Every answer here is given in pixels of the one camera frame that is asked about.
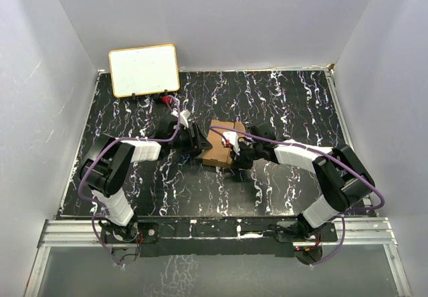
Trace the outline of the brown cardboard box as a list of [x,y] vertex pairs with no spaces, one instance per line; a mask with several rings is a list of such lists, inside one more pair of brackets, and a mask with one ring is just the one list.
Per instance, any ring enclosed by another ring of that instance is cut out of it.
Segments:
[[[244,125],[239,121],[223,122],[212,120],[210,126],[223,126],[245,132]],[[211,143],[212,148],[204,151],[203,164],[211,167],[231,168],[231,152],[233,150],[225,146],[223,137],[210,130],[207,140]]]

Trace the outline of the red black stamp toy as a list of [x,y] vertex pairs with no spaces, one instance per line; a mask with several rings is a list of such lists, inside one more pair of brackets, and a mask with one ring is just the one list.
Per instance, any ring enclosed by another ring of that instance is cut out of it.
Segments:
[[158,93],[154,95],[154,101],[163,104],[170,104],[169,93],[165,90],[164,92]]

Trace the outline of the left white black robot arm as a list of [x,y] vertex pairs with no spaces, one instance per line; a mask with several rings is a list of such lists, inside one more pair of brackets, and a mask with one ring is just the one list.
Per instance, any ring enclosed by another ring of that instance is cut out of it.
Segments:
[[116,237],[130,243],[138,235],[138,226],[131,222],[134,211],[122,188],[130,165],[159,161],[172,149],[197,157],[212,148],[198,124],[173,114],[160,120],[152,138],[114,138],[103,134],[80,165],[79,196],[83,195],[83,186],[89,186],[96,202],[106,211],[107,220],[116,226]]

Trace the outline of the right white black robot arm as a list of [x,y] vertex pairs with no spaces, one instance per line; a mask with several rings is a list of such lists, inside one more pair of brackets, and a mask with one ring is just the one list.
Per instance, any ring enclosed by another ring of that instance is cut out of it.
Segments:
[[311,146],[292,139],[280,141],[265,124],[253,125],[248,133],[224,132],[222,143],[231,148],[232,167],[250,169],[263,159],[314,174],[321,196],[297,216],[286,233],[314,241],[322,227],[344,213],[374,189],[375,182],[348,144]]

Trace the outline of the white board orange frame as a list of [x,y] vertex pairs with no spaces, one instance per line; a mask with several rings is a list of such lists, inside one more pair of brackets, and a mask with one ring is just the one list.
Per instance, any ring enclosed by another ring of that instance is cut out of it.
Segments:
[[173,44],[112,50],[108,53],[112,93],[116,98],[180,89]]

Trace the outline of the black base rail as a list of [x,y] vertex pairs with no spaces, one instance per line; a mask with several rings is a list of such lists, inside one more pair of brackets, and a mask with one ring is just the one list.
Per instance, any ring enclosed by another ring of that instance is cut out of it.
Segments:
[[301,217],[133,217],[125,226],[95,217],[91,223],[111,254],[132,245],[140,258],[267,254],[318,261],[321,244],[338,239],[331,221],[313,228]]

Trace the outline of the aluminium frame rail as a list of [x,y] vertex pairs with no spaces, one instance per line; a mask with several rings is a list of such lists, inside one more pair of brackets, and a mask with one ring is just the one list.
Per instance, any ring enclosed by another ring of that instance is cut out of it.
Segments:
[[111,254],[89,220],[47,221],[26,296],[410,296],[385,217],[333,222],[338,239],[318,261],[275,255],[140,258]]

